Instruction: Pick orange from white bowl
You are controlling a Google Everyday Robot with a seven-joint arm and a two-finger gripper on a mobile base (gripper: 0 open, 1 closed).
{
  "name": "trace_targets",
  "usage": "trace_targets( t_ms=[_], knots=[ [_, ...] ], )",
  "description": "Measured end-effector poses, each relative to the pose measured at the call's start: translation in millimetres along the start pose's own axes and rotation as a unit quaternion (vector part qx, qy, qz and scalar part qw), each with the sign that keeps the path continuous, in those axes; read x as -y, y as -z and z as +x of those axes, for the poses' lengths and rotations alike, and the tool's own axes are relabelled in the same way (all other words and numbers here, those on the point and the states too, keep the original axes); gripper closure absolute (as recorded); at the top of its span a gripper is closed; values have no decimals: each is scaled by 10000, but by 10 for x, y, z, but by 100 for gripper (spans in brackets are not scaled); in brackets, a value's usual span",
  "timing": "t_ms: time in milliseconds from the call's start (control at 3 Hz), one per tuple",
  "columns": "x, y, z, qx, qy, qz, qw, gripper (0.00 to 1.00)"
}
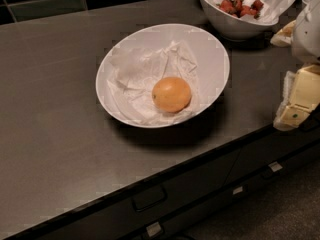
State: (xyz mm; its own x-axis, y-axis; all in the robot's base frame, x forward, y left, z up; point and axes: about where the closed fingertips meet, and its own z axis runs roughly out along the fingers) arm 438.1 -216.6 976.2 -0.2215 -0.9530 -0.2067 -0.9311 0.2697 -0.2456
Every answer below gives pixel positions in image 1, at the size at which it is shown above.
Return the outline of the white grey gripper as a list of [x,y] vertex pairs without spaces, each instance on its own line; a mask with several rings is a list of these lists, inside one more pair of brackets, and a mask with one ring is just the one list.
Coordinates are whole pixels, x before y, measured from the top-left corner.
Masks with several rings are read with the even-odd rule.
[[[305,0],[296,21],[281,28],[270,43],[291,45],[292,54],[304,63],[320,63],[320,0]],[[306,64],[296,73],[288,71],[282,97],[273,126],[280,131],[298,128],[320,104],[320,66]]]

